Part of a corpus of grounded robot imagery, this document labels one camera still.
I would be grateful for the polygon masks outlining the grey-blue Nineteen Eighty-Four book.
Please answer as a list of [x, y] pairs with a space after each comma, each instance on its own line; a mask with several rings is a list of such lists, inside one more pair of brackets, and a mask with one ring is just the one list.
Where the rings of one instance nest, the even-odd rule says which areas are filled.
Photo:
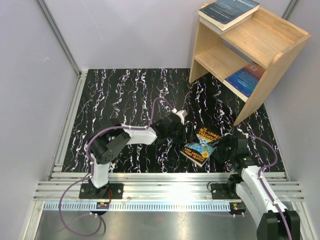
[[254, 0], [214, 0], [202, 7], [198, 15], [225, 31], [247, 17], [252, 17], [259, 7], [260, 3]]

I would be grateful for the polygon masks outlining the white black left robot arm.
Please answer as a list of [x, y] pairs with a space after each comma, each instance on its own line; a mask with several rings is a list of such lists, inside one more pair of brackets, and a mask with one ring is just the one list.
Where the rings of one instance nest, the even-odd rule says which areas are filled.
[[106, 128], [92, 135], [87, 144], [91, 176], [80, 192], [89, 198], [105, 197], [109, 188], [110, 164], [127, 145], [160, 145], [166, 140], [172, 140], [174, 144], [192, 143], [192, 139], [187, 139], [187, 115], [186, 110], [180, 110], [147, 126], [121, 124], [116, 118], [108, 120]]

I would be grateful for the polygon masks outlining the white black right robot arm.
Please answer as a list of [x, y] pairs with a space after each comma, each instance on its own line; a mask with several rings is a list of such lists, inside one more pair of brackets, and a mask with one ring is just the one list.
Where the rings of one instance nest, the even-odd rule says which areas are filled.
[[299, 240], [300, 217], [289, 210], [277, 197], [247, 147], [249, 135], [225, 135], [209, 146], [213, 156], [221, 163], [230, 162], [234, 173], [226, 183], [209, 182], [213, 198], [217, 196], [240, 198], [256, 225], [259, 240]]

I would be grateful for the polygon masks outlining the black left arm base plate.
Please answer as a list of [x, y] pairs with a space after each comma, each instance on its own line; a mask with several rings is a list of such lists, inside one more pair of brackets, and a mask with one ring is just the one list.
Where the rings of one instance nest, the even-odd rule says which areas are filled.
[[83, 183], [80, 187], [80, 199], [109, 199], [121, 200], [123, 198], [124, 184], [122, 183], [108, 183], [107, 185], [96, 188], [93, 184]]

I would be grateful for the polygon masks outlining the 169-storey treehouse book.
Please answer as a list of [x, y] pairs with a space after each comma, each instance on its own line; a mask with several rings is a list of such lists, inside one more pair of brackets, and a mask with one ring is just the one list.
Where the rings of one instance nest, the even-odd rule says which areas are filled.
[[215, 148], [212, 145], [222, 136], [213, 130], [202, 127], [196, 133], [197, 142], [187, 143], [180, 151], [187, 159], [202, 167], [210, 158]]

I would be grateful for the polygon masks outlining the red comic book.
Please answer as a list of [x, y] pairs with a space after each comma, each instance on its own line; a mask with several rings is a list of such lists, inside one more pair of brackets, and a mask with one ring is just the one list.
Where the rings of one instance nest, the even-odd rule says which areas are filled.
[[204, 24], [206, 27], [208, 27], [209, 29], [211, 29], [212, 31], [214, 31], [215, 33], [217, 33], [218, 35], [222, 35], [224, 33], [226, 33], [227, 31], [237, 27], [238, 25], [242, 24], [243, 22], [251, 19], [253, 16], [253, 14], [245, 17], [244, 19], [240, 20], [239, 22], [233, 24], [230, 27], [227, 27], [225, 29], [220, 29], [218, 26], [214, 25], [213, 23], [211, 23], [210, 21], [206, 20], [205, 18], [203, 18], [202, 16], [199, 17], [199, 21]]

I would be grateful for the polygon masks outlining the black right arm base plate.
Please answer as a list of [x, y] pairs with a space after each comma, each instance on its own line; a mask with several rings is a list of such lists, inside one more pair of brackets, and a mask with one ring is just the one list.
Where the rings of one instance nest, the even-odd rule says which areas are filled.
[[211, 198], [213, 200], [239, 200], [240, 197], [229, 191], [226, 183], [211, 183]]

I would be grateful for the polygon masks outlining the blue orange sunset book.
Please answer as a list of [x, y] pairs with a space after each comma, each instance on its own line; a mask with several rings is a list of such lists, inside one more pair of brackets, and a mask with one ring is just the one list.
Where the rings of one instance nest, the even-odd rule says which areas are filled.
[[264, 73], [265, 69], [263, 67], [255, 62], [250, 62], [246, 66], [226, 77], [223, 82], [238, 97], [246, 102]]

